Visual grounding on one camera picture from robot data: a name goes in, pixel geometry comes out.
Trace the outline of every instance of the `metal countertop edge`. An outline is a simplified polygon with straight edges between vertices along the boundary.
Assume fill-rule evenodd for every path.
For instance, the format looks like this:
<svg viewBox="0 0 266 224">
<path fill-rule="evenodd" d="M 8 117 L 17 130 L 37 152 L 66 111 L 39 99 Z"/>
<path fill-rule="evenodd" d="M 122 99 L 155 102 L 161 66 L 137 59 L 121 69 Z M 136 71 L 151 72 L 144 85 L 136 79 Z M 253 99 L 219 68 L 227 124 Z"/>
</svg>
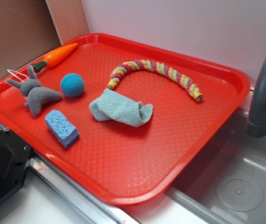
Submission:
<svg viewBox="0 0 266 224">
<path fill-rule="evenodd" d="M 46 163 L 41 156 L 37 154 L 33 156 L 29 167 L 89 223 L 139 223 L 123 210 L 97 199 L 67 175 Z"/>
</svg>

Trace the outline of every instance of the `sink drain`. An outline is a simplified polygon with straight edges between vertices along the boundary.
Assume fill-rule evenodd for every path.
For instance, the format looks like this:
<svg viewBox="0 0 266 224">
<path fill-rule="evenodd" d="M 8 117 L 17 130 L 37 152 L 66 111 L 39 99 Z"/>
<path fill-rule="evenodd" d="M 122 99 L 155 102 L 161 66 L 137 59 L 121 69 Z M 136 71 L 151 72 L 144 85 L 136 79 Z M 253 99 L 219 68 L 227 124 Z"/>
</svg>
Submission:
<svg viewBox="0 0 266 224">
<path fill-rule="evenodd" d="M 235 211 L 251 211 L 263 201 L 263 190 L 252 178 L 235 174 L 222 178 L 217 184 L 221 203 Z"/>
</svg>

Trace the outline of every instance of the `dog toy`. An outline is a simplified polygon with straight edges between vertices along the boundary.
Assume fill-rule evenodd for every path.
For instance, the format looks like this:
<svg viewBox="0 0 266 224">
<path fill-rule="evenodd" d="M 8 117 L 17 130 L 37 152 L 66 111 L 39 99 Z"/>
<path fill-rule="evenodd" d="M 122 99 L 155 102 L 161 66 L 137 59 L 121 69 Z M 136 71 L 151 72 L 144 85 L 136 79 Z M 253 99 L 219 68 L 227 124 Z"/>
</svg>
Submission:
<svg viewBox="0 0 266 224">
<path fill-rule="evenodd" d="M 115 68 L 112 71 L 110 81 L 108 83 L 108 88 L 111 90 L 114 89 L 124 75 L 135 70 L 148 70 L 164 75 L 185 88 L 187 93 L 196 101 L 201 101 L 203 98 L 203 95 L 200 93 L 199 88 L 192 79 L 181 74 L 173 68 L 169 68 L 163 63 L 149 60 L 135 60 L 131 62 L 124 62 L 123 64 L 119 65 L 119 67 Z"/>
<path fill-rule="evenodd" d="M 45 123 L 65 148 L 69 148 L 80 136 L 76 127 L 60 111 L 52 110 L 48 113 Z"/>
<path fill-rule="evenodd" d="M 29 108 L 34 117 L 38 117 L 41 112 L 42 105 L 62 100 L 62 95 L 50 88 L 42 87 L 34 74 L 33 67 L 27 67 L 30 79 L 24 83 L 19 83 L 12 79 L 6 79 L 5 83 L 20 89 L 21 94 L 26 98 L 25 107 Z"/>
<path fill-rule="evenodd" d="M 70 53 L 72 53 L 77 46 L 77 43 L 72 43 L 50 51 L 43 56 L 43 60 L 41 62 L 32 64 L 34 71 L 38 73 L 45 66 L 54 67 L 56 64 L 65 59 Z"/>
<path fill-rule="evenodd" d="M 61 80 L 61 90 L 67 97 L 80 96 L 83 93 L 84 88 L 85 82 L 78 74 L 68 74 Z"/>
</svg>

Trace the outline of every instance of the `carrot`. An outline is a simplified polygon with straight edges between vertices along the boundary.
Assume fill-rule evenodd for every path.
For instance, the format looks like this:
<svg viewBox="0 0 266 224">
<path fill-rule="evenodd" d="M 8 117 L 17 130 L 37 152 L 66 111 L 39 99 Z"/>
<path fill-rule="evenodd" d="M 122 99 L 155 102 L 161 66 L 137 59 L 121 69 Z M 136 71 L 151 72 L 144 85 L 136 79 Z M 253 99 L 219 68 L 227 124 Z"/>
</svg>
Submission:
<svg viewBox="0 0 266 224">
<path fill-rule="evenodd" d="M 72 43 L 50 51 L 43 56 L 43 60 L 41 62 L 32 64 L 34 71 L 38 73 L 46 65 L 49 67 L 54 67 L 56 64 L 65 59 L 70 53 L 72 53 L 77 46 L 77 43 Z"/>
</svg>

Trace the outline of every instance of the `sink basin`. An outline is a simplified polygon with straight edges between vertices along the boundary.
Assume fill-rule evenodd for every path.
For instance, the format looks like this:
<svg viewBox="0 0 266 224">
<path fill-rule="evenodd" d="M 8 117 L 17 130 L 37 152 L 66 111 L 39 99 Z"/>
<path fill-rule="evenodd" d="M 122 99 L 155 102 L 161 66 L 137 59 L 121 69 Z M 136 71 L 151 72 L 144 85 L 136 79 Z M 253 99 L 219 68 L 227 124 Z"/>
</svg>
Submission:
<svg viewBox="0 0 266 224">
<path fill-rule="evenodd" d="M 248 136 L 246 117 L 238 109 L 172 184 L 211 223 L 266 223 L 266 136 Z"/>
</svg>

